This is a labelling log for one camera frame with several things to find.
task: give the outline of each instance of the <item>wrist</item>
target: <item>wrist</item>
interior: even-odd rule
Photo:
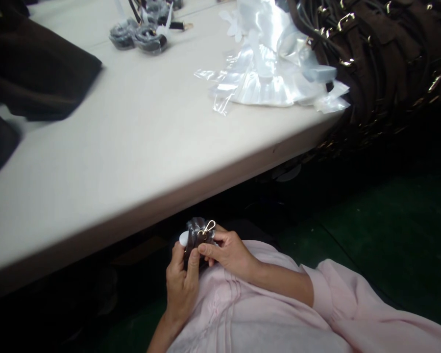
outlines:
[[[181,329],[185,325],[185,322],[173,317],[168,310],[162,315],[160,319],[164,329],[167,330],[169,335],[174,339],[181,332]]]
[[[255,282],[255,278],[257,278],[262,272],[264,265],[264,263],[258,260],[256,257],[252,257],[252,260],[246,266],[246,278],[244,278],[246,282],[251,284]]]

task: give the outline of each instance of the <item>person's right hand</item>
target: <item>person's right hand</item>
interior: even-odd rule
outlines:
[[[218,247],[201,244],[198,246],[199,253],[205,256],[210,266],[216,260],[231,274],[249,282],[261,262],[248,251],[238,234],[217,225],[214,240],[219,244]]]

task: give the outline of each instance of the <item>dark brown cloth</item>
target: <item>dark brown cloth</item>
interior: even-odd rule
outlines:
[[[0,102],[29,120],[62,120],[100,72],[93,55],[0,0]]]

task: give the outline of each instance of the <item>plastic packaging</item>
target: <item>plastic packaging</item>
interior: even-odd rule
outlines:
[[[158,55],[167,47],[167,38],[162,34],[156,34],[153,26],[140,26],[133,33],[135,45],[143,52]]]
[[[231,24],[230,36],[236,34],[238,23],[246,36],[242,48],[227,57],[224,70],[195,72],[196,77],[216,83],[209,89],[215,111],[226,115],[231,101],[279,107],[297,103],[327,113],[347,107],[340,95],[348,87],[340,83],[327,93],[325,84],[335,80],[337,70],[319,65],[307,36],[297,30],[288,13],[273,0],[237,0],[237,5],[238,19],[226,11],[220,16]]]
[[[115,2],[120,16],[123,16],[121,3],[119,0]],[[168,5],[164,0],[147,0],[147,10],[140,7],[142,24],[131,18],[122,20],[110,30],[109,39],[119,50],[138,47],[147,54],[160,54],[167,48],[172,9],[175,4],[183,6],[183,1],[175,0]]]
[[[121,21],[109,31],[109,39],[119,50],[132,49],[134,48],[132,35],[137,27],[138,24],[133,19]]]
[[[216,222],[206,221],[202,217],[194,217],[186,223],[186,228],[188,231],[188,241],[183,255],[185,268],[188,264],[191,250],[197,248],[202,243],[216,245],[216,242],[214,241]]]

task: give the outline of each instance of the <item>hand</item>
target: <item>hand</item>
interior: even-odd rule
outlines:
[[[250,282],[261,262],[248,251],[238,234],[217,225],[214,240],[220,246],[201,244],[198,247],[199,253],[209,261],[209,266],[216,260],[231,274]]]
[[[188,260],[188,270],[183,270],[184,247],[176,242],[171,263],[167,267],[166,320],[181,330],[193,311],[199,290],[199,252],[193,249]]]

